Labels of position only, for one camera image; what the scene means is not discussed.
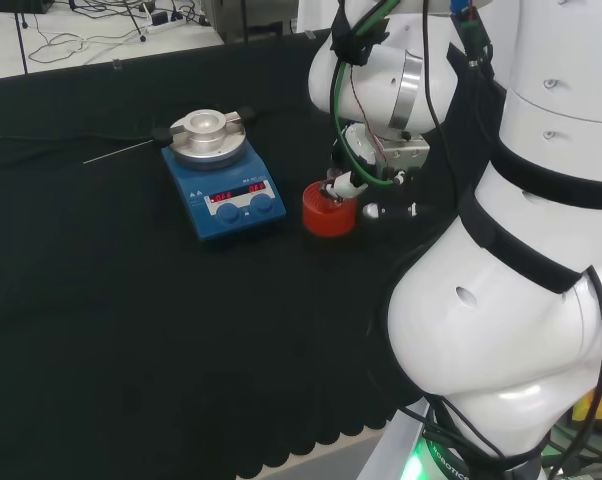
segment black strap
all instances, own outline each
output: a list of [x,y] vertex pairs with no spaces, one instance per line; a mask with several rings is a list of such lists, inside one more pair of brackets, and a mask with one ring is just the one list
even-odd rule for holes
[[582,276],[530,248],[504,229],[479,205],[472,190],[463,196],[459,216],[477,245],[540,287],[563,293]]
[[332,22],[331,49],[344,63],[365,65],[368,63],[372,47],[388,37],[389,34],[385,32],[386,25],[386,21],[380,21],[364,35],[356,35],[356,32],[350,28],[345,14],[345,0],[339,0],[339,9]]
[[571,177],[535,165],[498,142],[492,165],[521,190],[573,207],[602,210],[602,182]]

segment red container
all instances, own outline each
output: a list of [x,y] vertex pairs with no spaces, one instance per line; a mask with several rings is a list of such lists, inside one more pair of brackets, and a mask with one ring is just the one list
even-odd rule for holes
[[303,192],[303,224],[318,237],[340,237],[354,228],[357,201],[339,203],[324,197],[322,183],[315,182]]

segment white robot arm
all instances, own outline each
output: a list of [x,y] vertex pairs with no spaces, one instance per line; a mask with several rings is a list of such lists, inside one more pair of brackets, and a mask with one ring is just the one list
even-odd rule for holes
[[[476,204],[544,262],[572,272],[594,265],[602,282],[602,0],[520,1],[498,155],[553,187],[497,169],[495,154],[474,192]],[[348,19],[356,21],[375,3],[346,2]],[[432,102],[440,121],[456,88],[445,61],[451,25],[442,22],[430,29]],[[418,23],[393,16],[387,43],[354,69],[355,90],[378,137],[433,126],[423,76],[412,62],[423,48]],[[310,75],[312,99],[326,111],[336,62],[329,43]],[[351,85],[341,94],[340,115],[364,121]],[[350,133],[356,145],[361,136]],[[388,331],[399,364],[420,388],[445,396],[504,455],[514,456],[540,444],[597,384],[602,298],[586,273],[564,292],[540,285],[526,276],[529,265],[508,264],[470,230],[457,218],[405,274],[389,305]],[[463,436],[495,456],[450,414]]]
[[[435,11],[444,12],[447,0],[436,3]],[[354,25],[376,2],[345,2],[348,22]],[[419,15],[400,12],[421,11],[421,1],[400,3],[390,16],[388,38],[376,45],[366,65],[347,66],[340,91],[339,116],[355,122],[344,132],[353,152],[378,177],[383,167],[390,167],[390,179],[402,183],[406,171],[420,168],[429,147],[420,136],[434,128],[423,86],[423,34]],[[445,120],[457,85],[454,70],[448,63],[452,24],[447,18],[430,17],[430,87],[437,118]],[[315,105],[330,111],[330,85],[337,57],[329,38],[314,59],[310,69],[309,90]],[[350,172],[328,185],[335,198],[353,198],[366,188],[365,182],[354,182]]]

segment floor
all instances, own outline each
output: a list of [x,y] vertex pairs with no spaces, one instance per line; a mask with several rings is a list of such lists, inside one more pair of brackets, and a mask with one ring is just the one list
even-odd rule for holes
[[[76,0],[77,5],[84,5],[82,0]],[[192,4],[190,0],[175,0],[177,9]],[[156,0],[157,8],[172,9],[171,0]],[[135,15],[143,17],[138,10]],[[223,42],[212,27],[202,27],[189,22],[177,27],[147,34],[147,40],[141,42],[129,16],[114,15],[105,18],[91,19],[70,10],[69,5],[54,3],[44,15],[26,14],[27,29],[22,29],[23,45],[29,72],[40,72],[57,68],[67,68],[88,63],[108,62],[113,59],[125,59],[156,55],[161,53],[189,50],[211,45],[222,45]],[[145,20],[137,18],[143,29]],[[60,33],[72,33],[80,37],[103,35],[119,38],[93,38],[84,42],[83,49],[77,37],[65,35],[52,41],[64,42],[60,45],[47,47],[46,42]],[[23,74],[23,62],[17,37],[14,16],[10,13],[0,13],[0,78]]]

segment black fabric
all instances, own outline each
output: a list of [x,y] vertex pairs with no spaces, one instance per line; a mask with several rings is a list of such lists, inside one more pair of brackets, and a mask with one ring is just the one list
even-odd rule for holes
[[581,278],[580,273],[540,254],[499,225],[479,204],[473,190],[464,194],[459,217],[477,245],[540,287],[563,293]]
[[[252,476],[383,426],[394,409],[368,369],[403,404],[419,395],[366,333],[397,258],[449,218],[450,178],[428,135],[407,200],[439,216],[305,232],[301,196],[334,142],[307,92],[326,36],[0,80],[0,135],[149,136],[196,108],[249,106],[288,211],[203,244],[151,145],[83,165],[129,143],[0,142],[0,480]],[[455,97],[444,126],[464,185],[488,160],[467,109]]]
[[535,165],[512,152],[501,141],[492,155],[499,174],[523,191],[573,207],[602,210],[602,182],[572,177]]

